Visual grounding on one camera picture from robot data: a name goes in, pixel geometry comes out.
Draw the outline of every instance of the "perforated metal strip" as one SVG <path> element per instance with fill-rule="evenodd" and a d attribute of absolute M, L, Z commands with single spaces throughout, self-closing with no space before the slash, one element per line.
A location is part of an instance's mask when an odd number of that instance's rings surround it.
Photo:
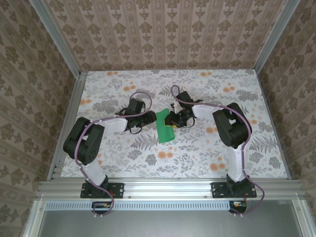
<path fill-rule="evenodd" d="M 92 201 L 48 201 L 45 211 L 92 210 Z M 116 201 L 113 210 L 229 210 L 229 201 Z"/>

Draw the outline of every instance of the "damask wallpaper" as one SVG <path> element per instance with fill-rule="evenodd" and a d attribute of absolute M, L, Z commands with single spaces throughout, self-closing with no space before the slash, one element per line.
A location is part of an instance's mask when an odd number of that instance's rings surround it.
<path fill-rule="evenodd" d="M 316 1 L 301 0 L 259 74 L 293 178 L 316 220 Z"/>
<path fill-rule="evenodd" d="M 285 0 L 44 0 L 82 70 L 251 68 Z"/>
<path fill-rule="evenodd" d="M 74 78 L 27 0 L 0 1 L 0 236 L 23 232 Z"/>

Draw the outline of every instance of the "green sponge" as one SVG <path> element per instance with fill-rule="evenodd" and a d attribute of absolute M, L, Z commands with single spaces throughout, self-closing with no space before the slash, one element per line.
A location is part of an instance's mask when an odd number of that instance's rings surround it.
<path fill-rule="evenodd" d="M 174 139 L 173 127 L 164 125 L 164 119 L 169 114 L 169 109 L 156 113 L 156 127 L 159 143 L 170 142 Z"/>

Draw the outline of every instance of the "wall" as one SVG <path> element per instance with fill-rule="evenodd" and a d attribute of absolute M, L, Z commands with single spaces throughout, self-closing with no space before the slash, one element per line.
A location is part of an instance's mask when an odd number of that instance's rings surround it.
<path fill-rule="evenodd" d="M 259 74 L 293 178 L 316 220 L 316 1 L 301 0 Z"/>
<path fill-rule="evenodd" d="M 44 0 L 82 70 L 250 68 L 285 0 Z"/>
<path fill-rule="evenodd" d="M 19 236 L 74 78 L 27 0 L 0 1 L 0 28 L 0 236 Z"/>

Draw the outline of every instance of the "floral tablecloth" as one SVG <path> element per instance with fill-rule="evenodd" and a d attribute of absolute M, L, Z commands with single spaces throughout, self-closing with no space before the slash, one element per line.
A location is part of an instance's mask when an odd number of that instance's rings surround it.
<path fill-rule="evenodd" d="M 151 70 L 89 72 L 77 118 L 90 120 L 113 115 L 127 107 L 139 90 L 153 99 L 152 110 L 170 108 L 170 88 L 177 84 L 194 99 L 227 105 L 237 102 L 249 120 L 253 135 L 246 147 L 246 171 L 251 177 L 286 178 L 275 133 L 254 70 Z M 155 123 L 136 135 L 127 132 L 104 137 L 99 165 L 109 177 L 219 178 L 228 172 L 227 148 L 214 120 L 196 119 L 192 128 L 175 129 L 175 140 L 159 144 Z M 63 177 L 82 176 L 66 157 Z"/>

